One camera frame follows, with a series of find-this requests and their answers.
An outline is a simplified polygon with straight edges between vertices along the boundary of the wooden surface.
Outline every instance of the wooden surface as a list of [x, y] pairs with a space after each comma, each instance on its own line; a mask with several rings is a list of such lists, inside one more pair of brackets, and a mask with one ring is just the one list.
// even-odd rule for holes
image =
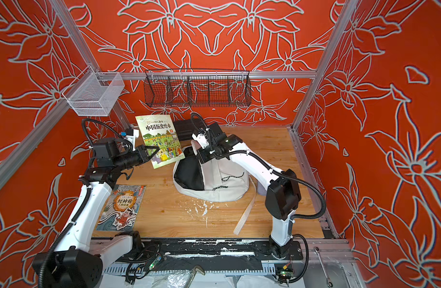
[[[225, 133], [235, 134], [253, 152], [283, 170], [292, 169], [298, 178], [302, 173], [286, 128], [222, 127]], [[182, 146], [189, 145], [183, 141]], [[272, 230], [272, 216], [265, 208], [265, 196], [257, 195], [251, 213], [240, 232], [235, 235], [238, 220], [251, 201], [254, 188], [235, 202], [209, 202], [177, 192], [172, 181], [174, 164], [153, 169], [150, 163], [135, 167], [131, 179], [120, 177], [118, 184], [146, 185], [142, 205], [139, 209], [134, 230], [142, 237], [228, 237], [268, 238]], [[308, 190], [300, 186], [302, 200], [297, 213], [314, 214]], [[324, 238], [317, 219], [296, 219], [293, 233], [307, 238]], [[113, 236], [117, 232], [94, 231], [93, 236]]]

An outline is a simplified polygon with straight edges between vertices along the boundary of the black wire basket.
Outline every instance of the black wire basket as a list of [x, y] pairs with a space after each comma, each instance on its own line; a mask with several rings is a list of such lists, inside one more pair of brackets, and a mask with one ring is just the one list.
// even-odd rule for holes
[[145, 104], [150, 107], [248, 107], [248, 71], [190, 69], [186, 72], [147, 70]]

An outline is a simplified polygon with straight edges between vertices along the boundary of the orange wallpaper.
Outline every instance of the orange wallpaper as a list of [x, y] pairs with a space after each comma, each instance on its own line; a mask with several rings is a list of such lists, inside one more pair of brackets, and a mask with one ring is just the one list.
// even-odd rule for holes
[[[31, 262], [65, 226], [90, 157], [81, 120], [70, 109], [0, 191], [0, 287], [36, 285]], [[94, 123], [89, 129], [93, 141], [113, 136]]]
[[299, 127], [368, 287], [441, 287], [441, 0], [360, 1]]
[[84, 68], [47, 0], [0, 0], [0, 163]]
[[[100, 1], [66, 0], [103, 71], [225, 68], [249, 71], [315, 69], [342, 0]], [[135, 116], [197, 111], [229, 125], [287, 125], [309, 79], [254, 81], [249, 108], [150, 108], [143, 85], [129, 81], [120, 104]]]
[[[84, 68], [47, 0], [0, 0], [0, 163]], [[0, 287], [36, 284], [33, 257], [73, 209], [89, 159], [80, 124], [69, 110], [0, 191]], [[107, 135], [89, 127], [94, 139]]]

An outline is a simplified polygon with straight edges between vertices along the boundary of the book cover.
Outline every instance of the book cover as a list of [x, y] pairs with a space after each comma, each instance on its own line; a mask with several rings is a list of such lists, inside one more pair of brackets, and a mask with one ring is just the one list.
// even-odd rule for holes
[[160, 147], [152, 158], [153, 168], [185, 158], [170, 115], [136, 116], [136, 120], [145, 145]]
[[97, 222], [98, 231], [132, 231], [146, 186], [118, 185]]

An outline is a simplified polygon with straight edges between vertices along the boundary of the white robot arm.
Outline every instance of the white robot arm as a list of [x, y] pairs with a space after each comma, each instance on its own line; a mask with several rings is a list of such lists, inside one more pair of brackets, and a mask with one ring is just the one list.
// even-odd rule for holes
[[[93, 143], [85, 126], [87, 121], [106, 126], [117, 138], [104, 138]], [[227, 137], [218, 124], [208, 127], [203, 120], [202, 123], [204, 129], [195, 127], [192, 135], [201, 146], [197, 150], [197, 158], [205, 163], [213, 158], [227, 157], [241, 165], [267, 189], [265, 205], [273, 216], [270, 250], [274, 257], [284, 258], [292, 244], [293, 219], [314, 219], [322, 216], [326, 210], [322, 195], [309, 183], [297, 179], [292, 170], [282, 171], [254, 154], [236, 135]], [[91, 245], [91, 236], [116, 181], [125, 174], [122, 171], [148, 162], [159, 151], [159, 147], [134, 147], [138, 130], [129, 130], [125, 135], [120, 135], [108, 125], [94, 119], [84, 119], [82, 126], [94, 154], [85, 175], [80, 178], [84, 185], [62, 233], [48, 252], [37, 254], [33, 261], [32, 266], [39, 275], [40, 288], [94, 287], [101, 279], [103, 270], [111, 263], [130, 251], [144, 249], [136, 231], [119, 234], [106, 245]], [[119, 143], [126, 147], [124, 152], [119, 151]], [[154, 152], [149, 155], [148, 149], [154, 149]], [[131, 174], [125, 174], [126, 178], [129, 179]], [[310, 187], [320, 198], [322, 208], [318, 213], [296, 214], [301, 200], [298, 183]]]
[[[204, 127], [197, 128], [194, 117], [200, 118]], [[196, 156], [201, 163], [213, 158], [228, 158], [247, 170], [267, 190], [265, 205], [273, 216], [270, 235], [270, 249], [276, 258], [286, 256], [292, 243], [292, 224], [295, 218], [316, 219], [326, 211], [326, 203], [321, 193], [313, 185], [297, 179], [295, 173], [271, 165], [258, 155], [236, 135], [227, 136], [217, 123], [206, 125], [202, 117], [192, 113], [192, 123], [196, 130], [192, 138], [200, 144]], [[321, 210], [314, 215], [296, 214], [301, 193], [299, 185], [312, 189], [321, 201]]]

